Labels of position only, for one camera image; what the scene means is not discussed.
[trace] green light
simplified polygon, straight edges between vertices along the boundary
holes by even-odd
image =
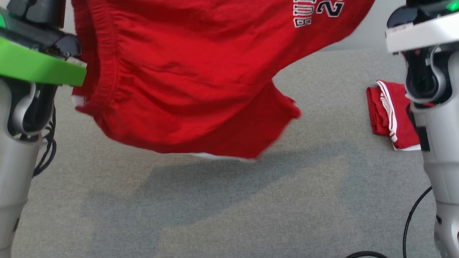
[[[0,14],[0,28],[6,28],[5,18]]]
[[[459,0],[452,0],[451,3],[448,4],[446,9],[450,11],[457,11],[459,10]]]

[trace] elastic waistband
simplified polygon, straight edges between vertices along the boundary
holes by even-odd
[[[92,86],[93,91],[86,104],[77,109],[95,117],[107,105],[116,87],[116,34],[105,0],[72,0],[72,5],[75,29],[83,46],[82,58],[88,63],[85,84]]]

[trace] printed number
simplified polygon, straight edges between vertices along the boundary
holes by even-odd
[[[317,5],[317,13],[323,13],[324,9],[328,14],[328,17],[338,17],[343,10],[344,3],[336,2],[334,5],[331,4],[331,0],[325,0]]]

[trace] black cable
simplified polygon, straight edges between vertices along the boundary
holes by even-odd
[[[407,258],[406,257],[406,238],[407,238],[407,235],[408,235],[408,227],[409,227],[409,223],[411,221],[411,218],[413,217],[413,214],[414,214],[414,211],[416,210],[416,208],[418,207],[419,203],[422,201],[422,199],[424,199],[424,197],[432,190],[432,186],[429,187],[419,198],[418,200],[414,203],[413,207],[411,208],[411,211],[409,212],[409,215],[408,215],[408,219],[406,220],[406,223],[405,223],[405,230],[403,231],[403,258]]]
[[[46,168],[48,168],[48,166],[53,161],[54,156],[56,155],[57,143],[56,143],[56,140],[54,140],[54,134],[56,132],[56,108],[55,107],[53,108],[52,119],[49,122],[49,126],[47,126],[45,129],[48,130],[49,133],[45,135],[43,138],[46,139],[48,143],[46,145],[46,151],[43,154],[43,157],[41,158],[40,162],[38,163],[37,167],[34,170],[34,177],[38,176],[41,172],[43,172]]]
[[[403,258],[407,258],[406,257],[406,238],[407,238],[407,235],[408,235],[408,227],[409,227],[409,223],[411,222],[411,219],[413,217],[413,214],[414,214],[414,211],[416,210],[416,208],[418,207],[419,203],[422,201],[422,199],[424,199],[424,197],[432,190],[432,186],[429,187],[419,198],[418,200],[414,203],[413,207],[411,208],[411,211],[409,212],[409,215],[408,215],[408,218],[406,220],[406,223],[405,223],[405,230],[403,231]],[[356,252],[356,253],[353,253],[351,255],[349,255],[348,257],[346,258],[359,258],[359,257],[376,257],[376,258],[387,258],[387,256],[385,256],[384,254],[381,254],[381,253],[378,253],[378,252],[370,252],[370,251],[367,251],[367,252]]]
[[[359,257],[376,257],[376,258],[387,258],[384,254],[378,253],[378,252],[356,252],[351,255],[349,255],[346,258],[359,258]]]

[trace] red shorts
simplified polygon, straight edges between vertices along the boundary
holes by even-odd
[[[126,145],[257,158],[300,116],[272,77],[347,37],[374,0],[72,0],[80,112]]]

